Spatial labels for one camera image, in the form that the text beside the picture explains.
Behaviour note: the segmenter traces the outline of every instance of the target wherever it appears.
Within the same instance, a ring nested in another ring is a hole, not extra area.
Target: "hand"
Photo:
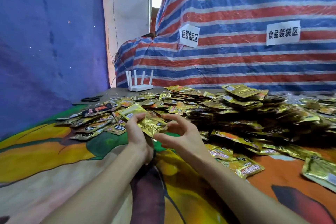
[[[153,158],[153,141],[145,137],[137,122],[145,117],[145,112],[133,115],[126,123],[128,145],[143,156],[143,162],[149,163]]]
[[[195,159],[213,161],[213,157],[204,146],[200,133],[194,124],[177,114],[166,114],[162,117],[173,120],[167,123],[167,131],[180,135],[180,137],[173,137],[156,133],[154,139],[158,140],[162,147],[176,150],[181,158],[193,168],[195,168]]]

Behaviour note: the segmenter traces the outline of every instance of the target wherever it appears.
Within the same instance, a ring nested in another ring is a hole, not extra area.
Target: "forearm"
[[[111,165],[42,224],[111,223],[114,205],[143,163],[143,154],[127,145]]]
[[[213,158],[196,159],[192,166],[210,183],[242,224],[307,223]]]

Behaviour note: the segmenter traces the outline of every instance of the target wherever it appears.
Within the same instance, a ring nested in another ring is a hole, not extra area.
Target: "white router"
[[[145,78],[145,71],[142,71],[142,77],[141,77],[141,83],[138,85],[138,79],[137,79],[137,71],[133,70],[134,73],[134,85],[132,85],[132,73],[131,71],[126,70],[126,78],[127,78],[127,85],[129,91],[143,91],[143,90],[150,90],[153,88],[152,85],[152,79],[153,79],[153,73],[154,70],[152,70],[150,74],[149,84],[144,84],[144,78]]]

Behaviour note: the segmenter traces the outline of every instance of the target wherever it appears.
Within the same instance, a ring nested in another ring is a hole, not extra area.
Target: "white wall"
[[[103,0],[103,3],[111,83],[115,77],[111,55],[114,55],[125,41],[149,33],[149,3],[148,0],[114,0],[114,9],[113,0]]]

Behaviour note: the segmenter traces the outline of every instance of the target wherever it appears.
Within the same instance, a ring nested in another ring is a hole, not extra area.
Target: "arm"
[[[153,157],[137,121],[144,113],[134,115],[126,124],[128,145],[93,181],[82,187],[63,205],[47,216],[42,224],[111,223],[111,213],[140,167]]]
[[[307,223],[292,210],[217,162],[204,146],[195,125],[176,114],[167,114],[164,118],[174,120],[167,124],[168,131],[180,137],[157,133],[154,138],[163,147],[175,149],[181,158],[202,175],[241,223]]]

